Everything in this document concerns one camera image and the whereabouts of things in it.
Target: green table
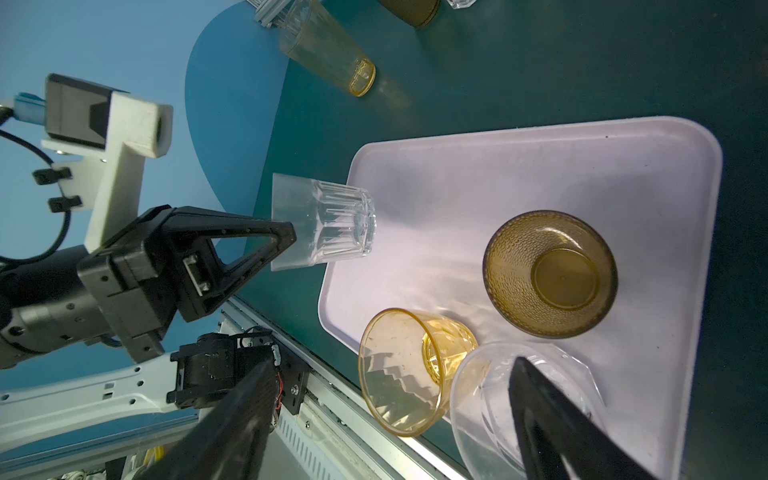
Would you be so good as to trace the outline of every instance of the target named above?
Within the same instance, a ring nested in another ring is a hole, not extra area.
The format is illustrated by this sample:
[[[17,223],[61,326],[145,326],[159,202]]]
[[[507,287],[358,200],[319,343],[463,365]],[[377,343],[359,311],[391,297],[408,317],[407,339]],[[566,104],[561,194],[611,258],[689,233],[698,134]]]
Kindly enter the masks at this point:
[[[273,172],[345,183],[373,141],[651,115],[715,134],[725,167],[683,470],[765,478],[768,2],[478,0],[422,31],[374,0],[325,3],[376,83],[357,99],[291,62],[257,217],[270,215]],[[241,295],[357,383],[356,356],[319,324],[324,272],[263,272]],[[425,437],[460,461],[445,422]]]

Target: white tray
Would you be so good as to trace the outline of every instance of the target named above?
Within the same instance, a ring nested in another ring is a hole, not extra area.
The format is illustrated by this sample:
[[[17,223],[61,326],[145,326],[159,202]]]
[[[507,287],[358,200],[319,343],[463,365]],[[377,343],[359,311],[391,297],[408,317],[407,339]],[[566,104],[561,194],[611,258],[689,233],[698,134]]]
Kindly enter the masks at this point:
[[[494,309],[483,253],[516,215],[575,215],[613,251],[618,295],[599,325],[554,343],[591,367],[609,436],[677,478],[721,169],[715,137],[670,117],[367,144],[348,183],[373,196],[373,252],[328,266],[320,322],[355,352],[392,306],[460,320],[480,343],[540,342]]]

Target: glass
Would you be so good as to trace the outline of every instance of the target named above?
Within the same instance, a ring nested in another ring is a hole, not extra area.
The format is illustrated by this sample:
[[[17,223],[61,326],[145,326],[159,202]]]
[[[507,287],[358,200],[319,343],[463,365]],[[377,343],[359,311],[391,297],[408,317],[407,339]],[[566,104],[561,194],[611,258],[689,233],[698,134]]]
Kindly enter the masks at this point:
[[[280,50],[304,68],[356,97],[371,88],[373,62],[317,0],[296,0],[276,25],[283,32]]]
[[[357,363],[374,418],[395,435],[421,435],[448,411],[453,376],[477,345],[466,326],[444,316],[399,308],[377,314]]]
[[[376,214],[365,188],[273,174],[272,218],[296,231],[296,242],[270,263],[272,271],[360,258],[373,247]]]
[[[448,5],[453,9],[471,7],[477,0],[448,0]]]
[[[507,321],[552,339],[597,325],[618,288],[605,240],[578,218],[552,210],[518,215],[494,233],[485,250],[483,280]]]
[[[384,8],[408,25],[425,27],[435,17],[441,0],[379,0]]]
[[[519,356],[604,430],[604,403],[584,363],[551,343],[488,343],[467,355],[451,389],[451,428],[473,478],[511,478],[511,470],[525,477],[509,403],[509,377]]]

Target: blue wall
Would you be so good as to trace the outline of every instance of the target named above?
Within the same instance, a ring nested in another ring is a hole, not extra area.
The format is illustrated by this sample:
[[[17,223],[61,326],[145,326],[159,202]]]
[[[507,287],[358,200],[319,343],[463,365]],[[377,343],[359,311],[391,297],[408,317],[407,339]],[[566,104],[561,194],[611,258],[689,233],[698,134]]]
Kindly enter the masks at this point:
[[[45,77],[57,72],[171,104],[173,143],[167,156],[147,160],[139,210],[171,204],[251,214],[287,66],[275,32],[255,24],[253,12],[233,0],[0,0],[0,98],[44,96]],[[33,144],[45,136],[42,127],[13,120],[3,129]],[[40,253],[61,226],[46,205],[58,189],[36,186],[31,172],[41,161],[11,142],[0,141],[0,165],[0,252]],[[73,215],[63,247],[82,243],[88,218]],[[11,233],[19,229],[23,235]],[[224,259],[243,251],[240,243],[221,246]],[[194,342],[215,322],[176,319],[166,350]],[[130,364],[122,350],[78,344],[0,371],[0,389]]]

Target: brown textured bowl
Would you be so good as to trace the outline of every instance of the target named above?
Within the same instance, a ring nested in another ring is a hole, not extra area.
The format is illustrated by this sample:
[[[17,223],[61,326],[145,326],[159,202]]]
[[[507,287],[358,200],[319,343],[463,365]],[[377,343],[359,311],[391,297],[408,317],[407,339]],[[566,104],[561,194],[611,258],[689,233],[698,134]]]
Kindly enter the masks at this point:
[[[585,222],[553,210],[519,215],[494,233],[485,249],[483,281],[507,321],[549,339],[597,325],[618,288],[605,240]]]

